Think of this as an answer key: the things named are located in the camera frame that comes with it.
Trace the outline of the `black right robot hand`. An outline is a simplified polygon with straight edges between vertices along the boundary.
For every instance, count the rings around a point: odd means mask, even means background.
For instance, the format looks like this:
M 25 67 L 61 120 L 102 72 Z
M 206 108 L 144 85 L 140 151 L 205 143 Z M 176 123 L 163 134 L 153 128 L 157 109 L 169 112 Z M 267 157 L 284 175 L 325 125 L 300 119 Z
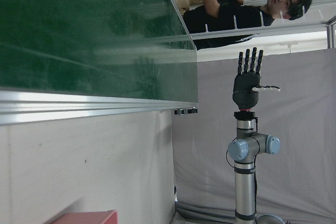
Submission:
M 245 63 L 243 65 L 243 52 L 238 56 L 237 76 L 234 80 L 233 87 L 233 101 L 237 104 L 240 110 L 250 110 L 257 103 L 259 99 L 259 91 L 274 90 L 280 91 L 277 86 L 261 86 L 260 85 L 260 69 L 263 58 L 263 50 L 259 51 L 257 66 L 255 69 L 257 48 L 254 47 L 251 55 L 251 62 L 249 64 L 250 49 L 246 50 Z

